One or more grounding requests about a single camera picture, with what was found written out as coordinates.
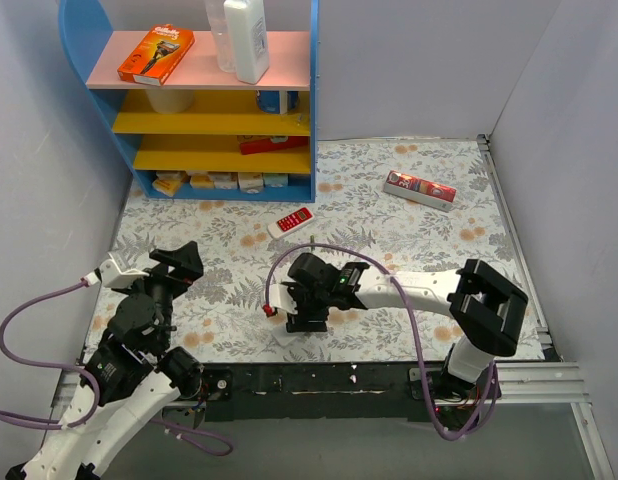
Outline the white plastic bottle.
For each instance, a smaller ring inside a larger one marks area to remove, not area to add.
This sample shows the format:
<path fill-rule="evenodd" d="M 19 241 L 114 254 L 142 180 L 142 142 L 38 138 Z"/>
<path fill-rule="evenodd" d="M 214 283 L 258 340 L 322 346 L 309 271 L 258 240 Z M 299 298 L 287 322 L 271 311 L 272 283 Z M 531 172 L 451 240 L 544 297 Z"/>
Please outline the white plastic bottle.
<path fill-rule="evenodd" d="M 255 85 L 270 65 L 264 2 L 226 0 L 223 8 L 237 78 Z"/>

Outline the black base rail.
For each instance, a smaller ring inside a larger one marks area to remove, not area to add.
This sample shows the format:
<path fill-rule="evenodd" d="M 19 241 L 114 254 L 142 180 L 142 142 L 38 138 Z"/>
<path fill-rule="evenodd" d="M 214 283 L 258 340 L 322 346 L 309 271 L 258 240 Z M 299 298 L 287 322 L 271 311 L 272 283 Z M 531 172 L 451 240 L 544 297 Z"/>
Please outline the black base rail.
<path fill-rule="evenodd" d="M 193 422 L 378 419 L 429 422 L 414 362 L 225 363 L 203 373 L 201 398 L 168 405 Z"/>

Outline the red white remote control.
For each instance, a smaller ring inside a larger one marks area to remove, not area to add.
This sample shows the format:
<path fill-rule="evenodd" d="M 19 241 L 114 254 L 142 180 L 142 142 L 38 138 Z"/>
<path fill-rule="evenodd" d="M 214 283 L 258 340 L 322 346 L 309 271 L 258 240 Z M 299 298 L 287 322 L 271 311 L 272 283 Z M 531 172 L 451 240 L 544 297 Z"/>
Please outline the red white remote control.
<path fill-rule="evenodd" d="M 273 239 L 284 238 L 301 228 L 309 225 L 315 220 L 315 215 L 307 207 L 302 207 L 281 219 L 270 223 L 267 231 Z"/>

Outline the blue can on shelf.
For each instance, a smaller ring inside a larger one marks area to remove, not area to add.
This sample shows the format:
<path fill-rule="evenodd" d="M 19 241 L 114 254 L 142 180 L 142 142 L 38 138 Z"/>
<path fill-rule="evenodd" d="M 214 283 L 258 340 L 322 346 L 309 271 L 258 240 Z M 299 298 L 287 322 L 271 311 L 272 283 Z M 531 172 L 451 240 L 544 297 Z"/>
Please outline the blue can on shelf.
<path fill-rule="evenodd" d="M 298 91 L 257 90 L 256 104 L 258 108 L 269 114 L 287 114 L 297 108 Z"/>

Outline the floral table mat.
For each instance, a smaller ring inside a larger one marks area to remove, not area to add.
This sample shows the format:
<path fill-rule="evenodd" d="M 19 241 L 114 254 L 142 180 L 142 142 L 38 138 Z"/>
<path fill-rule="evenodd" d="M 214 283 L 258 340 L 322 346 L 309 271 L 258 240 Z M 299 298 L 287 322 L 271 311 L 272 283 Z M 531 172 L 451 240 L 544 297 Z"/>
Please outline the floral table mat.
<path fill-rule="evenodd" d="M 318 255 L 342 265 L 364 253 L 389 271 L 456 269 L 486 261 L 524 284 L 511 237 L 480 149 L 473 141 L 323 142 L 318 148 L 315 221 L 280 240 L 267 226 L 290 203 L 151 200 L 133 187 L 114 248 L 136 268 L 154 248 L 196 241 L 204 275 L 174 303 L 172 341 L 202 362 L 329 362 L 445 358 L 459 339 L 450 318 L 402 309 L 333 310 L 328 331 L 301 335 L 286 347 L 272 337 L 283 315 L 262 309 L 267 276 L 280 276 L 298 245 L 319 243 Z M 449 212 L 383 191 L 395 170 L 456 190 Z"/>

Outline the orange white small box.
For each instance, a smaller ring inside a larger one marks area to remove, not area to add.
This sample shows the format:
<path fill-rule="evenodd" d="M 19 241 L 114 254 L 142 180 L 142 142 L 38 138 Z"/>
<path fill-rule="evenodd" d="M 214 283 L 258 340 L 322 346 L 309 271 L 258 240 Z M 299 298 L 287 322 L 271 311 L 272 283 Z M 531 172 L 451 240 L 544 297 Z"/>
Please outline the orange white small box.
<path fill-rule="evenodd" d="M 207 173 L 198 173 L 190 177 L 190 185 L 194 189 L 214 189 L 214 180 Z"/>

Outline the grey white remote control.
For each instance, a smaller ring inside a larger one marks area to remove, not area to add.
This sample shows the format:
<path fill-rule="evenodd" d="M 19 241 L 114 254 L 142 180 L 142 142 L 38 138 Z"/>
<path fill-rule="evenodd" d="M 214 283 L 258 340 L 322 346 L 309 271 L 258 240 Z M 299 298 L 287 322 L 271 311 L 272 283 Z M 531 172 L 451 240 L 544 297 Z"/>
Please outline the grey white remote control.
<path fill-rule="evenodd" d="M 296 341 L 300 335 L 298 333 L 289 333 L 285 328 L 272 331 L 272 337 L 278 345 L 286 347 Z"/>

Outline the white cup on shelf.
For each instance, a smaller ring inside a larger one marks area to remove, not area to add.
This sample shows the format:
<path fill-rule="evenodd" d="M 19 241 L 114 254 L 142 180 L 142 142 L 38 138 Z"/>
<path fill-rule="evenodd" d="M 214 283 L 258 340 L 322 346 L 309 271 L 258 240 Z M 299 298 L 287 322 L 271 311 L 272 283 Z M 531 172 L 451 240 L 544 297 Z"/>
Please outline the white cup on shelf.
<path fill-rule="evenodd" d="M 190 90 L 147 89 L 146 96 L 151 108 L 159 114 L 184 112 L 195 101 L 195 94 Z"/>

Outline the yellow small box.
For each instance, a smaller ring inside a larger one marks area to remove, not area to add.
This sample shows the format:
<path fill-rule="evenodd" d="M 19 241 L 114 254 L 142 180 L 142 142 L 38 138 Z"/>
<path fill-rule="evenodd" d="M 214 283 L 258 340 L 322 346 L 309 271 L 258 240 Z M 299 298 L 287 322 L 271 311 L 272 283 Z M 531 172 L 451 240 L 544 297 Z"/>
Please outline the yellow small box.
<path fill-rule="evenodd" d="M 158 171 L 152 186 L 156 191 L 173 197 L 188 180 L 189 176 L 183 171 Z"/>

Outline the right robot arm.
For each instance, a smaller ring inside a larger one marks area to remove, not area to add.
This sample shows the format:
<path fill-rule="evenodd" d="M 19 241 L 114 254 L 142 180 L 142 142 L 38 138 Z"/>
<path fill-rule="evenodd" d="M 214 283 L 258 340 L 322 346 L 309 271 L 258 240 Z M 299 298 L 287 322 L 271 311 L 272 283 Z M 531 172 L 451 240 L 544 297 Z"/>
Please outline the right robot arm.
<path fill-rule="evenodd" d="M 269 288 L 269 303 L 287 315 L 288 333 L 324 332 L 331 309 L 406 307 L 456 321 L 462 330 L 432 386 L 439 398 L 464 397 L 497 357 L 517 351 L 527 295 L 486 262 L 469 259 L 458 270 L 383 273 L 368 261 L 337 268 L 301 254 L 287 280 Z"/>

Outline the orange razor box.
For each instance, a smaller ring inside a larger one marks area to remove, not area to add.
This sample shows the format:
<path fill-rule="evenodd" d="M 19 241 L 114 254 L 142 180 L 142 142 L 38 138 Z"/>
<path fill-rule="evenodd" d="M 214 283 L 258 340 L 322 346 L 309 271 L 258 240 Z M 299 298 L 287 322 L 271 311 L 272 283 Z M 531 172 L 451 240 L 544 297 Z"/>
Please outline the orange razor box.
<path fill-rule="evenodd" d="M 160 87 L 194 43 L 191 30 L 155 25 L 118 67 L 118 77 L 124 82 Z"/>

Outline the blue shelf unit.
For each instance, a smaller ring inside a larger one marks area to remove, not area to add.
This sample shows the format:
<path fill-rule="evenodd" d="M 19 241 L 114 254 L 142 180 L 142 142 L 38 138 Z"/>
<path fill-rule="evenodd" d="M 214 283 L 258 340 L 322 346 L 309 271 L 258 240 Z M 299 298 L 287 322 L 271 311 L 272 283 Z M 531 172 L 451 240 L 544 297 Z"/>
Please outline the blue shelf unit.
<path fill-rule="evenodd" d="M 256 85 L 219 69 L 208 31 L 196 32 L 174 73 L 156 87 L 119 79 L 118 66 L 144 34 L 114 30 L 100 2 L 61 2 L 58 26 L 71 68 L 147 197 L 165 196 L 152 186 L 158 171 L 286 173 L 290 179 L 283 188 L 248 194 L 239 187 L 184 185 L 174 198 L 305 203 L 316 196 L 319 12 L 319 2 L 312 2 L 306 31 L 269 32 L 271 66 Z M 184 112 L 159 114 L 147 89 L 190 90 L 195 101 Z M 265 113 L 256 104 L 257 90 L 298 91 L 298 106 L 283 115 Z M 307 136 L 309 145 L 242 155 L 238 136 Z"/>

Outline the red box on shelf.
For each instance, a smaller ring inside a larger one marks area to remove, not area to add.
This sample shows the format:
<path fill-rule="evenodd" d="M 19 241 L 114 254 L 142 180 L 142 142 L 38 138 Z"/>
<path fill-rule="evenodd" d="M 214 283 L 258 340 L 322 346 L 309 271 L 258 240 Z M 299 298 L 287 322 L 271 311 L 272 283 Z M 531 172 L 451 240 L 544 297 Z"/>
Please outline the red box on shelf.
<path fill-rule="evenodd" d="M 307 136 L 238 136 L 237 141 L 242 155 L 288 150 L 309 145 Z"/>

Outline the cream small box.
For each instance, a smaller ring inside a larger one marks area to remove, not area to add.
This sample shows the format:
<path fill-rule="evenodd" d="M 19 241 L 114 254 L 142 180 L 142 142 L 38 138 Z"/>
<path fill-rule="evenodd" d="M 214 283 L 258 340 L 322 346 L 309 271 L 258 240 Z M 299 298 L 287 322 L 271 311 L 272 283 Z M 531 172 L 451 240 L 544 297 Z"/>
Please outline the cream small box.
<path fill-rule="evenodd" d="M 248 194 L 261 192 L 265 187 L 264 178 L 261 173 L 239 172 L 237 179 L 239 189 Z"/>

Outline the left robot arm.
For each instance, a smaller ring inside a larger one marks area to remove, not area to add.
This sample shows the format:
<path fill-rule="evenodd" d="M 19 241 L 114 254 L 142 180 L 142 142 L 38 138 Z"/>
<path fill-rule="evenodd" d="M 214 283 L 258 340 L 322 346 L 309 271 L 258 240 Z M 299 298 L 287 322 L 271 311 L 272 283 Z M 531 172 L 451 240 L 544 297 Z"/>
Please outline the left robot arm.
<path fill-rule="evenodd" d="M 132 269 L 114 253 L 80 284 L 96 283 L 123 295 L 58 421 L 27 425 L 51 435 L 29 461 L 11 467 L 9 479 L 99 479 L 123 447 L 170 402 L 194 398 L 202 365 L 170 344 L 173 302 L 204 274 L 198 245 L 154 249 L 154 266 Z"/>

